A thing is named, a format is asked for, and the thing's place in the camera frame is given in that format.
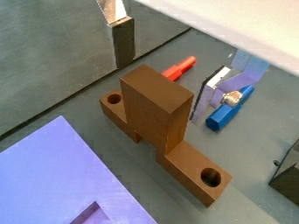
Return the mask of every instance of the gray table surface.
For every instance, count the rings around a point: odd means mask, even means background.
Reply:
[[[188,29],[131,0],[135,57]],[[0,136],[116,70],[96,0],[0,1]]]
[[[1,139],[1,151],[57,116],[64,116],[115,173],[144,209],[162,224],[287,223],[299,221],[299,208],[268,185],[276,167],[299,137],[299,79],[270,68],[256,92],[220,133],[188,124],[186,140],[232,175],[228,187],[210,208],[194,198],[155,162],[155,148],[135,144],[105,118],[99,97],[119,88],[119,77],[142,64],[163,71],[184,57],[196,66],[178,82],[195,94],[204,78],[228,65],[236,49],[191,30],[125,69],[112,73]]]

